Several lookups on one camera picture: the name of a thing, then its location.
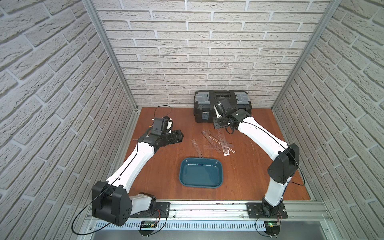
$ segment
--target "wooden floor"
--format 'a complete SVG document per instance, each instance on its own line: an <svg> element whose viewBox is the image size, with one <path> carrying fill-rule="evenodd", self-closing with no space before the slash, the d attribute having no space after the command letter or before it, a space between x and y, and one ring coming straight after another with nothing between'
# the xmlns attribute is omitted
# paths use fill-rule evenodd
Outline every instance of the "wooden floor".
<svg viewBox="0 0 384 240"><path fill-rule="evenodd" d="M133 133L132 139L138 139L152 124L155 108L143 108ZM163 117L169 108L158 108L156 117ZM233 143L235 154L229 156L219 154L214 149L204 150L209 145L201 133L209 129L217 133L212 123L196 123L192 108L173 108L168 115L174 121L173 129L180 129L184 134L182 143L160 148L143 167L134 181L129 195L146 192L158 199L200 199L200 200L261 200L264 196L269 176L267 168L271 164L268 155L254 142L235 131L225 137L228 143ZM265 129L280 139L283 135L270 109L252 109L252 116ZM181 162L187 157L197 157L191 143L196 139L203 156L218 159L223 165L223 184L217 189L185 187L179 181ZM126 158L136 146L132 140ZM299 173L296 172L292 181L302 184ZM285 200L309 200L310 197L303 186L289 184L284 194Z"/></svg>

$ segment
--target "teal plastic tray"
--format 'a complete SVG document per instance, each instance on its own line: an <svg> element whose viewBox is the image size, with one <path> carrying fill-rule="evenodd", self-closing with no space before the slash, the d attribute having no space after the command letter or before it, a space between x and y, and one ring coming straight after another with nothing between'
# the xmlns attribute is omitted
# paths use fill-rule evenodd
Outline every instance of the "teal plastic tray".
<svg viewBox="0 0 384 240"><path fill-rule="evenodd" d="M223 184L223 166L216 159L186 158L181 163L180 182L186 187L218 188Z"/></svg>

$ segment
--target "black toolbox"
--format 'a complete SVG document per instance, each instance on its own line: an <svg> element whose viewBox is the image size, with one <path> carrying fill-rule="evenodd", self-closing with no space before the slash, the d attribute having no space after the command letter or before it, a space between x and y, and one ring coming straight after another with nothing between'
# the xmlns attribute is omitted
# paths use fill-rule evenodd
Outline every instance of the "black toolbox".
<svg viewBox="0 0 384 240"><path fill-rule="evenodd" d="M216 116L214 104L227 98L235 111L244 109L251 114L252 105L246 91L207 91L195 92L193 115L196 122L213 122Z"/></svg>

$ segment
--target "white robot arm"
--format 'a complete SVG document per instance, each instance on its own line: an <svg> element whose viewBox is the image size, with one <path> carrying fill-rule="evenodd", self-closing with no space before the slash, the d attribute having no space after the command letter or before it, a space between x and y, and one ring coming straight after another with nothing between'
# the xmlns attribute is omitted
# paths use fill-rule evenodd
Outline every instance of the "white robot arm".
<svg viewBox="0 0 384 240"><path fill-rule="evenodd" d="M155 118L153 126L141 136L135 149L122 166L105 182L98 181L92 189L92 216L122 226L132 214L155 210L156 198L149 194L128 196L133 181L160 147L183 140L180 130L172 131L169 117Z"/></svg>
<svg viewBox="0 0 384 240"><path fill-rule="evenodd" d="M274 215L283 201L288 183L298 168L298 146L289 145L272 135L245 110L234 111L227 99L219 101L214 107L217 115L214 117L215 128L231 127L232 130L239 130L257 143L273 160L268 168L270 181L262 202L263 213L267 217Z"/></svg>

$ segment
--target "metal corner post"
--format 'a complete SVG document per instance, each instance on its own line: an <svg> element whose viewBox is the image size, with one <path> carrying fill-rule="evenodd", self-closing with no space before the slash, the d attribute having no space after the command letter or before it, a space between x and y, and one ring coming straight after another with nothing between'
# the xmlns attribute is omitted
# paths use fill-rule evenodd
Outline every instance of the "metal corner post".
<svg viewBox="0 0 384 240"><path fill-rule="evenodd" d="M97 33L100 36L100 40L105 47L105 51L107 52L108 57L111 60L112 66L115 69L118 78L120 79L122 87L124 88L124 91L128 96L129 102L131 103L133 109L137 111L137 104L135 98L133 97L132 92L128 86L127 80L125 79L124 73L122 72L119 61L112 48L111 42L109 41L107 32L104 29L103 22L100 19L100 16L96 10L93 0L83 0L83 3L85 5L85 8L87 9L89 17L91 18L95 26Z"/></svg>
<svg viewBox="0 0 384 240"><path fill-rule="evenodd" d="M312 52L314 46L318 42L321 34L323 33L325 27L328 25L329 21L331 20L333 14L335 13L337 7L340 5L342 0L331 0L328 4L327 9L325 10L324 14L322 15L319 23L316 25L315 30L313 31L310 39L308 40L307 44L304 47L304 50L299 56L299 59L293 66L293 69L291 73L288 75L287 80L285 81L283 88L281 89L279 95L277 96L275 102L272 105L272 110L274 110L281 99L283 98L285 92L287 91L288 87L291 85L291 82L293 81L294 77L296 76L297 72L300 70L302 64L304 61L308 58L309 54Z"/></svg>

